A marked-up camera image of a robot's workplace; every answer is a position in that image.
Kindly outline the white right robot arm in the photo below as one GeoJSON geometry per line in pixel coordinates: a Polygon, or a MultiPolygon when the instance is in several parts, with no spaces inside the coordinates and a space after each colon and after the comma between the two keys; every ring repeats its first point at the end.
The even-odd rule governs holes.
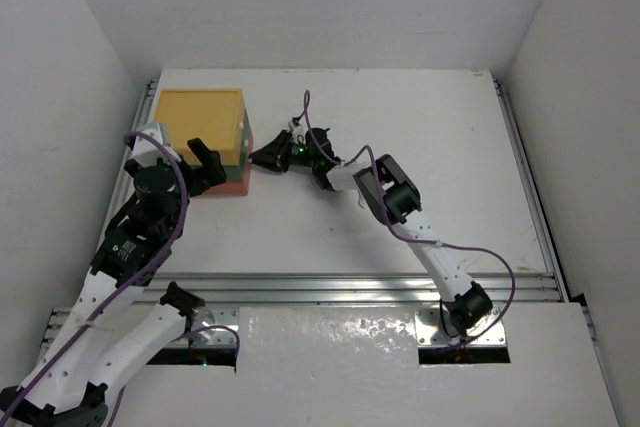
{"type": "Polygon", "coordinates": [[[304,140],[283,130],[249,159],[275,173],[285,173],[293,165],[305,167],[323,190],[357,192],[376,220],[408,244],[431,276],[448,312],[444,325],[450,337],[465,337],[492,311],[484,289],[462,271],[437,239],[422,209],[418,188],[392,156],[345,162],[334,154],[327,132],[313,128],[304,140]]]}

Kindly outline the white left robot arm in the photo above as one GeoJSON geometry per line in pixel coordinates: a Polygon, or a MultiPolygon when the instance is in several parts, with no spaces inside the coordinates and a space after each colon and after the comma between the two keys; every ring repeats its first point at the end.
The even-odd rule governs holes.
{"type": "Polygon", "coordinates": [[[1,422],[26,426],[110,426],[130,379],[165,346],[204,341],[216,330],[202,298],[170,282],[147,316],[116,344],[118,321],[150,284],[182,235],[191,198],[225,182],[220,155],[198,138],[189,166],[160,140],[131,132],[131,149],[151,145],[125,164],[134,192],[109,222],[81,293],[49,349],[19,384],[1,392],[1,422]]]}

